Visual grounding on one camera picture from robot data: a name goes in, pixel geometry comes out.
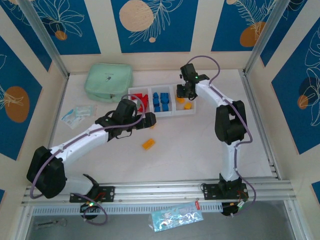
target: blue block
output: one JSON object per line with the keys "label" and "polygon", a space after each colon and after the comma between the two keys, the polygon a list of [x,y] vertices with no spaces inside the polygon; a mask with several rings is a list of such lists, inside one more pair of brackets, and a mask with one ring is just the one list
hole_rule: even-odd
{"label": "blue block", "polygon": [[169,111],[168,104],[162,104],[162,111],[163,112],[168,112]]}
{"label": "blue block", "polygon": [[159,106],[156,106],[156,107],[154,108],[154,112],[155,112],[155,113],[161,112],[161,108],[160,108]]}
{"label": "blue block", "polygon": [[161,98],[161,103],[162,104],[168,104],[169,103],[169,98],[166,98],[166,97]]}
{"label": "blue block", "polygon": [[167,99],[168,99],[168,98],[169,98],[169,93],[167,93],[167,92],[161,92],[161,93],[160,93],[160,98],[161,98],[161,99],[163,99],[163,98],[167,98]]}
{"label": "blue block", "polygon": [[159,99],[158,98],[154,98],[153,99],[153,106],[154,107],[160,107],[160,103],[159,103]]}

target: yellow block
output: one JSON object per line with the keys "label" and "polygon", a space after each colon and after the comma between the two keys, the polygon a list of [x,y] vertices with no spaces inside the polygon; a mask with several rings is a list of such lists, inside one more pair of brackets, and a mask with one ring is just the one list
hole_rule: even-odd
{"label": "yellow block", "polygon": [[149,148],[151,148],[153,145],[155,145],[155,140],[153,140],[152,138],[150,138],[148,141],[146,141],[144,144],[142,144],[142,147],[145,150],[148,150]]}
{"label": "yellow block", "polygon": [[183,104],[185,102],[185,99],[181,97],[176,97],[176,101],[180,104]]}
{"label": "yellow block", "polygon": [[188,102],[186,105],[184,105],[185,110],[189,110],[191,108],[192,108],[192,104],[190,102]]}

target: small plastic bag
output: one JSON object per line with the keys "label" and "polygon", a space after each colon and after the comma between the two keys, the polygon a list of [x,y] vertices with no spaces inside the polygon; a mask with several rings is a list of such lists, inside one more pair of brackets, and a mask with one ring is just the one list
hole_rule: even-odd
{"label": "small plastic bag", "polygon": [[75,107],[76,117],[92,117],[96,115],[97,105],[77,105]]}
{"label": "small plastic bag", "polygon": [[152,225],[156,233],[186,224],[202,221],[202,212],[198,201],[180,204],[166,210],[151,213]]}
{"label": "small plastic bag", "polygon": [[76,116],[74,109],[71,109],[66,115],[61,118],[61,120],[71,129],[74,129],[76,126],[78,126],[84,119],[84,116]]}

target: cable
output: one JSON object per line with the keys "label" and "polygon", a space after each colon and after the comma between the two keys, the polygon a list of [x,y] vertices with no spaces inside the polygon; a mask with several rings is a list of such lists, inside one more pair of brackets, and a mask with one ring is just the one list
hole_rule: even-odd
{"label": "cable", "polygon": [[[123,96],[121,97],[121,100],[124,99],[125,97],[131,97],[131,98],[133,97],[133,98],[137,99],[137,101],[142,105],[142,114],[141,114],[141,117],[140,117],[137,121],[135,121],[135,122],[133,122],[133,123],[130,123],[130,124],[100,127],[100,128],[97,128],[97,129],[95,129],[95,130],[90,131],[89,133],[84,133],[84,134],[80,135],[79,137],[77,137],[76,139],[74,139],[74,140],[72,140],[71,142],[69,142],[68,144],[66,144],[65,146],[63,146],[62,150],[61,150],[61,149],[57,150],[55,153],[53,153],[53,154],[44,162],[44,164],[40,167],[39,171],[38,171],[37,174],[35,175],[34,180],[33,180],[33,182],[32,182],[32,185],[31,185],[31,189],[30,189],[30,198],[31,198],[31,199],[37,199],[37,198],[40,198],[40,197],[43,196],[43,194],[34,196],[34,190],[35,190],[35,188],[36,188],[36,183],[37,183],[37,181],[38,181],[38,179],[39,179],[42,171],[45,169],[45,167],[50,163],[50,161],[51,161],[55,156],[57,156],[59,153],[63,152],[63,150],[67,149],[67,148],[70,147],[72,144],[76,143],[77,141],[79,141],[79,140],[83,139],[84,137],[89,136],[89,135],[91,135],[91,134],[93,134],[93,133],[96,133],[96,132],[99,132],[99,131],[104,131],[104,130],[107,130],[107,129],[132,127],[132,126],[136,125],[137,123],[139,123],[139,122],[143,119],[143,117],[145,116],[145,106],[144,106],[143,102],[142,102],[137,96],[135,96],[135,95],[133,95],[133,94],[125,94],[125,95],[123,95]],[[93,199],[90,199],[89,197],[84,196],[84,195],[81,195],[81,194],[79,194],[79,193],[72,193],[72,194],[77,195],[77,196],[79,196],[79,197],[81,197],[81,198],[87,199],[88,201],[91,201],[91,202],[95,203],[95,204],[103,211],[103,213],[105,214],[106,219],[107,219],[107,213],[106,213],[106,211],[102,208],[102,206],[101,206],[100,204],[96,203]],[[88,222],[88,223],[91,223],[92,225],[101,226],[100,223],[95,223],[95,222],[90,222],[90,221],[87,221],[87,222]]]}
{"label": "cable", "polygon": [[242,116],[240,115],[240,113],[238,112],[238,110],[235,108],[235,106],[232,105],[231,102],[229,102],[227,99],[224,98],[224,96],[216,89],[214,88],[213,86],[211,86],[211,83],[213,82],[214,79],[216,79],[218,77],[218,75],[220,74],[220,71],[221,71],[221,68],[220,68],[220,65],[219,63],[212,57],[210,56],[206,56],[206,55],[198,55],[198,56],[194,56],[192,57],[188,62],[187,64],[189,64],[193,59],[196,59],[196,58],[207,58],[207,59],[210,59],[212,61],[214,61],[214,63],[217,65],[218,67],[218,73],[212,77],[209,81],[209,87],[212,91],[214,91],[221,99],[223,99],[232,109],[233,111],[235,112],[235,114],[237,115],[237,117],[240,119],[240,122],[242,123],[243,127],[245,128],[246,132],[248,133],[249,135],[249,138],[250,140],[248,141],[240,141],[238,142],[235,146],[234,146],[234,171],[235,173],[239,176],[239,178],[241,178],[247,185],[250,186],[250,188],[252,189],[253,191],[253,200],[250,204],[249,207],[246,207],[244,208],[244,210],[234,214],[233,216],[237,216],[241,213],[243,213],[245,210],[248,210],[250,207],[252,207],[255,202],[256,202],[256,199],[257,199],[257,191],[255,190],[254,186],[252,186],[252,184],[250,182],[248,182],[243,176],[241,176],[241,174],[238,172],[238,166],[237,166],[237,152],[238,152],[238,146],[240,146],[241,144],[250,144],[253,142],[253,137],[252,137],[252,134],[246,124],[246,122],[244,121],[244,119],[242,118]]}

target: white floor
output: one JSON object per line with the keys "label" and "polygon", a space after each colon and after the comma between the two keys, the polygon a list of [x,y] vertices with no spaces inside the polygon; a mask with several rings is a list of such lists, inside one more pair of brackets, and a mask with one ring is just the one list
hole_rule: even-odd
{"label": "white floor", "polygon": [[[215,70],[199,70],[209,77]],[[134,87],[182,83],[179,71],[134,72]],[[96,117],[90,117],[75,129],[61,120],[57,124],[53,145],[61,144],[82,133],[94,121],[117,107],[87,98],[84,84],[86,74],[71,75],[64,97],[60,119],[75,105],[97,104]],[[253,143],[240,150],[238,168],[244,177],[269,177],[272,172],[256,127],[238,70],[222,70],[214,82],[233,100],[246,106],[248,127]],[[215,135],[216,109],[196,99],[196,114],[158,118],[154,129],[134,130],[131,137],[113,139],[80,158],[67,172],[89,174],[99,183],[128,183],[217,179],[222,167],[221,142]],[[153,138],[156,144],[145,151],[142,144]]]}

